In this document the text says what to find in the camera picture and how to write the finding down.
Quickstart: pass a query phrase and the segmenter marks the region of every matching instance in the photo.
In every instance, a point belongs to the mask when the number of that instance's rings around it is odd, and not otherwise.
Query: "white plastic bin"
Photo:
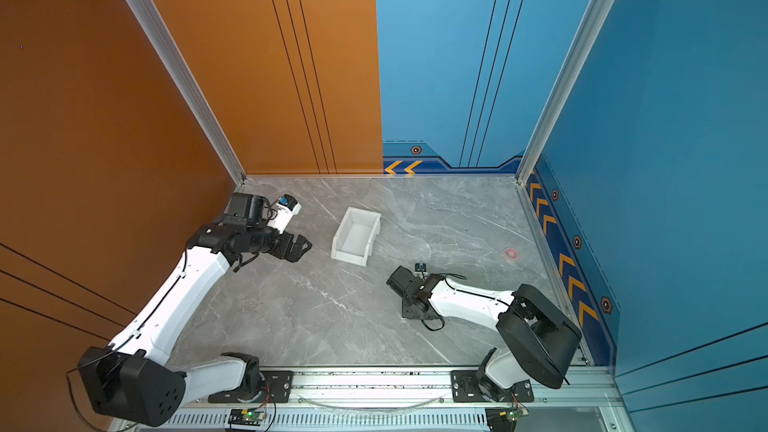
[[[333,236],[331,257],[365,267],[373,250],[373,239],[381,231],[381,218],[378,212],[349,207]]]

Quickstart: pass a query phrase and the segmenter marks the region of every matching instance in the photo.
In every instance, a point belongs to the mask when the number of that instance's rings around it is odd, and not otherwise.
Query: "marble surface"
[[[386,286],[403,265],[453,272],[482,288],[531,284],[554,301],[511,177],[249,178],[245,192],[302,204],[287,231],[314,245],[298,263],[262,254],[210,290],[181,333],[169,364],[222,352],[264,365],[478,364],[504,342],[497,331],[448,318],[431,332],[400,317]],[[331,259],[347,207],[382,214],[368,265]],[[514,248],[518,257],[504,252]],[[439,322],[431,323],[433,327]]]

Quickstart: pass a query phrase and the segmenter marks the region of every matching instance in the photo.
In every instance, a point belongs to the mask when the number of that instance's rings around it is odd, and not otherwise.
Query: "robotic arm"
[[[562,386],[581,331],[535,287],[489,291],[447,275],[420,278],[404,267],[387,285],[402,298],[404,318],[457,317],[501,334],[507,347],[488,352],[475,374],[488,400],[501,401],[514,384],[528,379],[553,389]]]
[[[237,272],[260,253],[296,262],[312,248],[302,235],[294,241],[284,232],[299,210],[288,195],[270,205],[261,196],[233,194],[222,220],[201,227],[187,242],[184,256],[136,319],[106,348],[91,347],[82,355],[78,370],[94,411],[157,427],[197,398],[231,390],[233,399],[248,402],[263,393],[259,361],[247,354],[228,353],[187,368],[165,364],[192,313],[231,265],[237,262]],[[245,253],[254,256],[243,262]]]

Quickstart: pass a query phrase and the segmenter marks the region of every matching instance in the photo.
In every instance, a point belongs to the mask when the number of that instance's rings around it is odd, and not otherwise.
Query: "yellow chevron arrow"
[[[544,214],[544,235],[547,235],[547,222],[558,223],[558,221],[554,220],[554,217]]]
[[[413,164],[411,164],[410,166],[406,167],[406,172],[408,172],[408,173],[409,173],[409,174],[411,174],[412,176],[415,176],[415,175],[416,175],[416,172],[414,172],[414,171],[413,171],[413,168],[414,168],[414,167],[416,167],[416,166],[417,166],[418,164],[420,164],[420,163],[422,163],[422,161],[420,161],[420,160],[417,160],[416,162],[414,162],[414,163],[413,163]]]
[[[531,184],[531,203],[533,203],[533,189],[538,188],[541,190],[541,186],[539,184]]]
[[[587,288],[580,281],[573,278],[573,276],[568,277],[568,296],[571,298],[571,300],[574,299],[574,285],[579,287],[584,292],[587,291]]]
[[[585,303],[579,301],[578,303],[578,322],[581,325],[581,327],[584,326],[584,312],[587,312],[592,317],[594,317],[594,320],[599,321],[598,313],[593,311],[588,305]]]
[[[542,198],[537,198],[536,199],[536,217],[541,217],[542,206],[548,206],[548,205],[549,205],[549,202],[547,202],[546,200]]]
[[[570,258],[570,257],[569,257],[569,256],[567,256],[567,255],[564,255],[564,254],[560,254],[560,276],[561,276],[561,277],[563,276],[563,262],[565,262],[565,263],[567,263],[567,264],[571,264],[571,265],[573,265],[574,267],[576,267],[576,264],[574,264],[574,261],[573,261],[573,259],[572,259],[572,258]]]
[[[393,176],[396,176],[397,172],[393,171],[392,169],[398,167],[400,164],[402,164],[402,160],[395,160],[389,167],[385,168],[384,171],[389,172]]]

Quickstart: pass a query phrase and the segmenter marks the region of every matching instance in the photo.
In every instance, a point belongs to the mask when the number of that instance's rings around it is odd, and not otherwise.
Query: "black diagonal stripe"
[[[493,80],[493,70],[496,67],[496,57],[498,56],[498,47],[502,43],[502,36],[504,35],[504,24],[507,23],[507,13],[509,12],[509,5],[512,2],[512,0],[507,0],[507,9],[504,11],[504,21],[502,21],[502,31],[498,34],[498,42],[496,43],[496,51],[493,54],[493,62],[491,63],[491,74],[488,76],[488,83],[485,85],[485,95],[482,98],[482,106],[480,107],[480,117],[478,118],[478,126],[477,129],[475,129],[475,139],[472,140],[472,150],[469,153],[469,161],[467,162],[467,167],[470,166],[470,162],[472,162],[472,154],[475,153],[475,143],[478,140],[478,132],[480,132],[480,124],[482,123],[482,113],[485,109],[485,101],[488,98],[488,89],[491,88],[491,80]]]
[[[705,370],[704,372],[699,372],[697,374],[687,375],[687,376],[681,377],[679,379],[667,380],[666,382],[662,382],[661,384],[649,385],[648,387],[643,387],[641,389],[632,390],[631,392],[624,392],[624,393],[622,393],[622,395],[634,394],[635,392],[641,392],[642,390],[648,390],[648,389],[652,389],[652,388],[656,388],[656,387],[661,387],[662,385],[672,384],[673,382],[679,382],[681,380],[692,379],[694,377],[699,377],[700,375],[706,375],[706,374],[710,374],[712,372],[717,372],[719,370],[725,370],[725,369],[730,369],[730,368],[733,368],[733,367],[738,367],[739,365],[749,364],[751,362],[757,362],[758,360],[763,360],[765,358],[768,358],[768,355],[761,355],[760,357],[755,357],[753,359],[742,360],[741,362],[736,362],[735,364],[724,365],[723,367],[718,367],[718,368],[715,368],[715,369]]]
[[[700,400],[708,400],[708,399],[717,399],[721,397],[728,397],[729,395],[738,395],[738,394],[746,394],[747,392],[754,392],[756,390],[763,390],[768,389],[768,385],[763,385],[760,387],[754,387],[751,389],[743,389],[743,390],[736,390],[735,392],[726,392],[724,394],[717,394],[717,395],[710,395],[708,397],[702,397],[697,399],[690,399],[690,400],[681,400],[680,402],[673,402],[672,404],[663,404],[663,405],[656,405],[653,407],[646,407],[643,409],[637,409],[637,410],[628,410],[630,414],[633,414],[635,412],[643,412],[646,410],[653,410],[653,409],[660,409],[665,407],[672,407],[673,405],[681,405],[681,404],[690,404],[691,402],[698,402]]]
[[[299,62],[301,63],[301,70],[304,72],[304,83],[306,84],[306,93],[310,96],[310,106],[312,107],[312,115],[315,117],[315,128],[317,129],[317,138],[320,139],[320,150],[322,150],[322,160],[326,163],[326,173],[330,173],[328,169],[328,157],[326,156],[326,148],[322,144],[322,135],[320,134],[320,122],[317,120],[317,112],[315,112],[315,102],[312,100],[312,92],[310,91],[310,81],[306,78],[306,67],[304,67],[304,59],[301,56],[301,46],[299,45],[299,36],[296,34],[296,26],[293,23],[293,14],[290,12],[290,2],[286,0],[286,7],[288,7],[288,17],[290,18],[290,26],[293,29],[293,39],[296,41],[296,50],[299,51]]]
[[[304,103],[301,101],[301,94],[299,93],[299,83],[296,81],[296,74],[293,72],[293,64],[290,62],[290,55],[288,54],[288,44],[286,43],[285,34],[283,34],[283,26],[280,24],[280,16],[277,15],[277,5],[275,5],[275,0],[272,0],[272,7],[275,10],[275,18],[277,18],[277,27],[280,29],[280,36],[283,38],[283,46],[286,49],[286,57],[288,58],[288,67],[290,67],[290,74],[293,77],[293,85],[296,87],[296,95],[299,97],[299,105],[301,106],[301,113],[302,115],[304,115],[304,125],[306,125],[306,134],[310,137],[310,145],[312,145],[312,154],[315,156],[315,165],[317,165],[317,173],[320,174],[321,173],[320,161],[317,160],[317,154],[315,153],[315,143],[312,140],[312,134],[310,133],[310,123],[306,119],[306,112],[304,112]]]
[[[77,285],[78,287],[80,287],[80,288],[81,288],[81,289],[83,289],[83,290],[86,290],[86,291],[88,291],[88,292],[91,292],[93,295],[95,295],[95,296],[97,296],[97,297],[100,297],[100,298],[102,298],[103,300],[105,300],[105,301],[109,302],[110,304],[112,304],[112,305],[117,305],[118,307],[120,307],[120,308],[121,308],[121,309],[123,309],[124,311],[126,311],[126,312],[130,312],[131,314],[133,314],[133,315],[136,315],[136,312],[133,312],[133,311],[131,311],[131,310],[129,310],[129,309],[127,309],[127,308],[123,307],[122,305],[120,305],[119,303],[117,303],[117,302],[115,302],[115,301],[111,301],[110,299],[106,298],[105,296],[101,295],[100,293],[92,291],[90,288],[88,288],[88,287],[85,287],[84,285],[82,285],[82,284],[79,284],[79,283],[77,283],[77,282],[73,281],[72,279],[70,279],[69,277],[66,277],[66,276],[65,276],[65,275],[63,275],[63,274],[59,274],[58,272],[56,272],[56,271],[55,271],[55,270],[53,270],[52,268],[50,268],[50,267],[47,267],[47,266],[45,266],[45,265],[41,264],[40,262],[38,262],[38,261],[34,260],[33,258],[31,258],[31,257],[29,257],[29,256],[27,256],[27,255],[24,255],[24,254],[22,254],[21,252],[19,252],[19,251],[15,250],[15,249],[13,249],[13,248],[10,248],[9,246],[7,246],[7,245],[5,245],[5,244],[3,244],[3,243],[0,243],[0,246],[2,246],[2,247],[4,247],[4,248],[6,248],[7,250],[9,250],[9,251],[11,251],[11,252],[13,252],[14,254],[18,255],[19,257],[22,257],[22,258],[25,258],[25,259],[29,260],[31,263],[33,263],[33,264],[35,264],[35,265],[39,265],[40,267],[43,267],[43,268],[44,268],[45,270],[47,270],[48,272],[50,272],[50,273],[52,273],[52,274],[55,274],[55,275],[57,275],[57,276],[61,277],[63,280],[65,280],[65,281],[67,281],[67,282],[70,282],[70,283],[72,283],[72,284],[75,284],[75,285]]]
[[[464,145],[462,146],[462,155],[458,159],[458,166],[462,166],[464,160],[464,149],[467,146],[467,137],[469,136],[469,124],[472,123],[472,109],[475,108],[475,97],[478,94],[478,86],[480,85],[480,73],[482,72],[482,63],[485,60],[485,50],[488,48],[488,38],[491,36],[491,24],[493,24],[493,13],[496,11],[496,0],[493,0],[493,8],[491,8],[491,19],[488,21],[488,32],[485,33],[485,45],[482,47],[482,57],[480,58],[480,70],[478,70],[478,79],[475,82],[475,93],[472,94],[472,105],[469,107],[469,119],[467,119],[467,130],[464,132]]]
[[[498,78],[498,84],[496,85],[496,93],[493,96],[493,104],[491,104],[491,111],[488,113],[488,121],[485,123],[485,132],[482,135],[482,143],[480,144],[480,151],[478,152],[478,160],[475,162],[475,167],[480,164],[480,155],[482,154],[482,148],[485,145],[485,137],[488,135],[488,126],[491,125],[491,118],[493,117],[493,109],[496,107],[496,97],[498,96],[498,89],[502,86],[502,79],[504,78],[504,69],[507,67],[507,59],[509,58],[509,51],[512,48],[512,41],[514,39],[514,32],[518,29],[518,21],[520,20],[520,11],[523,10],[523,2],[520,0],[520,7],[518,8],[518,16],[514,19],[514,27],[512,28],[512,37],[509,38],[509,46],[507,46],[507,55],[504,57],[504,65],[502,66],[502,74]]]
[[[23,305],[19,305],[19,304],[15,303],[15,302],[11,302],[11,301],[9,301],[9,300],[5,300],[4,298],[0,298],[0,301],[2,301],[2,302],[5,302],[6,304],[14,305],[15,307],[18,307],[18,308],[20,308],[20,309],[23,309],[23,310],[25,310],[25,311],[27,311],[27,312],[32,312],[33,314],[39,315],[40,317],[45,317],[45,318],[51,319],[53,322],[59,322],[59,323],[60,323],[60,324],[62,324],[62,325],[66,325],[67,327],[71,327],[71,328],[73,328],[73,329],[75,329],[75,330],[78,330],[78,331],[81,331],[81,332],[85,332],[86,334],[89,334],[89,335],[93,335],[94,337],[98,337],[98,338],[100,338],[100,339],[103,339],[103,340],[105,340],[105,341],[109,342],[109,339],[108,339],[108,338],[106,338],[106,337],[101,337],[101,335],[99,335],[99,334],[94,334],[93,332],[89,332],[89,331],[86,331],[85,329],[83,329],[83,328],[80,328],[80,327],[78,327],[77,325],[68,324],[67,322],[64,322],[64,321],[60,321],[60,320],[58,320],[57,318],[53,318],[53,317],[51,317],[50,315],[46,315],[46,314],[44,314],[44,313],[42,313],[42,312],[33,311],[33,310],[32,310],[32,309],[30,309],[30,308],[27,308],[27,307],[25,307],[25,306],[23,306]]]
[[[80,308],[80,309],[82,309],[82,310],[84,310],[84,311],[86,311],[86,312],[91,312],[93,315],[97,315],[97,316],[101,317],[101,318],[102,318],[103,320],[105,320],[105,321],[110,321],[110,322],[112,322],[113,324],[119,325],[119,326],[121,326],[121,327],[125,327],[125,326],[124,326],[124,325],[122,325],[120,322],[115,322],[115,321],[113,321],[112,319],[110,319],[109,317],[105,317],[105,316],[101,315],[99,312],[93,312],[91,309],[89,309],[89,308],[85,308],[85,307],[83,307],[83,306],[82,306],[82,305],[80,305],[80,304],[76,304],[76,303],[74,303],[74,302],[72,302],[72,301],[70,301],[70,300],[67,300],[66,298],[63,298],[61,295],[57,295],[57,294],[54,294],[53,292],[49,292],[49,291],[45,290],[43,287],[39,287],[39,286],[37,286],[37,285],[35,285],[35,284],[31,283],[31,282],[27,282],[27,281],[25,281],[23,278],[20,278],[20,277],[16,277],[14,274],[12,274],[12,273],[10,273],[10,272],[6,272],[6,271],[4,271],[4,270],[0,269],[0,273],[2,273],[2,274],[6,274],[7,276],[9,276],[9,277],[11,277],[11,278],[14,278],[14,279],[16,279],[16,280],[17,280],[17,281],[19,281],[19,282],[22,282],[22,283],[24,283],[24,284],[26,284],[26,285],[29,285],[30,287],[36,288],[37,290],[39,290],[39,291],[41,291],[41,292],[45,292],[45,293],[46,293],[46,294],[48,294],[48,295],[52,295],[52,296],[56,297],[57,299],[59,299],[59,300],[63,300],[64,302],[67,302],[68,304],[72,304],[73,306],[75,306],[75,307],[77,307],[77,308]]]
[[[728,340],[730,338],[734,338],[737,335],[742,335],[742,334],[745,334],[747,332],[751,332],[751,331],[756,330],[758,328],[765,327],[766,325],[768,325],[768,322],[763,322],[762,324],[758,324],[758,325],[755,325],[754,327],[750,327],[750,328],[744,329],[743,331],[735,332],[734,334],[727,335],[727,336],[725,336],[723,338],[719,338],[719,339],[717,339],[715,341],[707,342],[706,344],[699,345],[698,347],[690,348],[688,350],[683,350],[682,352],[679,352],[679,353],[677,353],[675,355],[670,355],[669,357],[666,357],[666,358],[663,358],[663,359],[660,359],[660,360],[656,360],[655,362],[651,362],[650,364],[643,365],[642,367],[634,368],[634,369],[629,370],[627,372],[622,372],[621,374],[617,375],[616,377],[621,377],[622,375],[627,375],[627,374],[631,374],[632,372],[637,372],[640,369],[645,369],[646,367],[650,367],[651,365],[660,364],[661,362],[664,362],[665,360],[674,359],[676,357],[679,357],[681,355],[687,354],[689,352],[693,352],[694,350],[699,350],[701,348],[709,347],[710,345],[716,344],[717,342],[726,341],[726,340]]]
[[[322,90],[320,88],[320,80],[317,78],[317,64],[315,64],[315,54],[312,53],[312,41],[310,40],[310,31],[306,26],[306,17],[304,16],[304,5],[302,5],[301,0],[299,0],[299,8],[301,8],[301,18],[304,21],[304,31],[306,32],[306,42],[310,46],[310,59],[312,60],[312,68],[315,71],[315,83],[317,84],[317,93],[320,96],[320,109],[322,111],[322,120],[326,124],[326,132],[328,132],[328,146],[331,149],[331,159],[333,160],[333,170],[338,174],[339,169],[336,168],[336,154],[333,153],[333,141],[331,140],[331,130],[328,128],[328,119],[326,118],[326,107],[325,107],[325,104],[322,103]]]

